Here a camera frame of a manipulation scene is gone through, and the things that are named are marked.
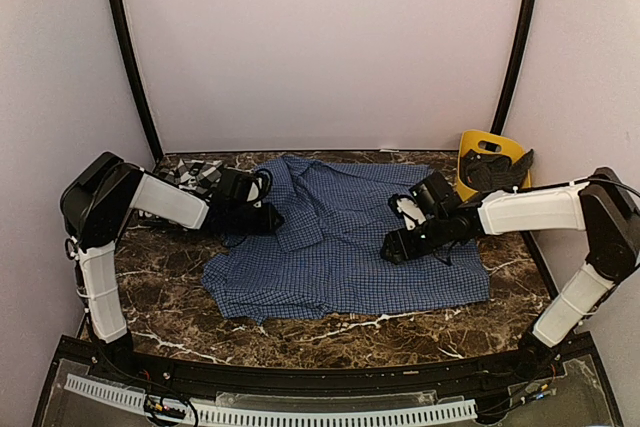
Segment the black white plaid shirt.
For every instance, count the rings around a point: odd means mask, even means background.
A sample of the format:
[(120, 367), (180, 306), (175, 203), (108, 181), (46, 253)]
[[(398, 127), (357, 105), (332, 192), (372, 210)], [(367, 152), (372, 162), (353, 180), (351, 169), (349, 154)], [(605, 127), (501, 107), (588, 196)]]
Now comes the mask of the black white plaid shirt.
[(220, 181), (223, 166), (220, 160), (179, 158), (175, 166), (160, 167), (155, 175), (181, 190), (206, 196)]

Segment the yellow plastic basket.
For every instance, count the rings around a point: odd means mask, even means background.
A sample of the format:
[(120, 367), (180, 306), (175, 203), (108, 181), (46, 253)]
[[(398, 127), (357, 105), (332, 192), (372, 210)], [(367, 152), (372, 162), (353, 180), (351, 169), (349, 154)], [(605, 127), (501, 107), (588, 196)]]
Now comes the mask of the yellow plastic basket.
[(462, 134), (456, 191), (463, 201), (478, 193), (531, 187), (534, 150), (507, 137), (480, 130)]

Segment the blue checked long sleeve shirt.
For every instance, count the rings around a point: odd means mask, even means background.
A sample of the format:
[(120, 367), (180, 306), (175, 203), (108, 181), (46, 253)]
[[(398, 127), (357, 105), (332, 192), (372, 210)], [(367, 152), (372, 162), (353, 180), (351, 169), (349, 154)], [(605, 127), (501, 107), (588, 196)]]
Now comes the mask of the blue checked long sleeve shirt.
[(380, 256), (403, 227), (394, 194), (433, 173), (428, 165), (325, 163), (285, 155), (262, 165), (273, 176), (267, 202), (283, 216), (272, 235), (232, 238), (204, 267), (202, 284), (226, 318), (321, 319), (429, 311), (484, 302), (490, 277), (470, 242), (395, 265)]

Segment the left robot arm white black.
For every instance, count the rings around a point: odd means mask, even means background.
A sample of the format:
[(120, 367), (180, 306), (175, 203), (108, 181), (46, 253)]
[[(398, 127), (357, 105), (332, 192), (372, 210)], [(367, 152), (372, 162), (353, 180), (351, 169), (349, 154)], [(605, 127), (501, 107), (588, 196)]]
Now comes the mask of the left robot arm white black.
[(173, 169), (151, 173), (111, 152), (97, 157), (60, 201), (67, 255), (76, 264), (78, 293), (97, 338), (112, 343), (128, 333), (115, 251), (131, 212), (214, 235), (268, 235), (284, 223), (266, 200), (273, 184), (267, 169), (245, 171), (220, 160), (181, 160)]

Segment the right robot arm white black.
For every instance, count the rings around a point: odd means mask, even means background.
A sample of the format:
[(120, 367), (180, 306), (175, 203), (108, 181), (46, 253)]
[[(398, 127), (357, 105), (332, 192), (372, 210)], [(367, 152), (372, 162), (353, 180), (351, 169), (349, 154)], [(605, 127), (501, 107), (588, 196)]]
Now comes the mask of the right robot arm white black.
[(380, 255), (394, 264), (431, 255), (479, 236), (542, 230), (583, 231), (589, 251), (581, 267), (538, 317), (529, 341), (510, 360), (521, 381), (534, 379), (549, 352), (639, 268), (638, 192), (602, 167), (591, 176), (544, 187), (496, 190), (461, 199), (433, 173), (394, 195), (389, 205), (404, 227), (386, 234)]

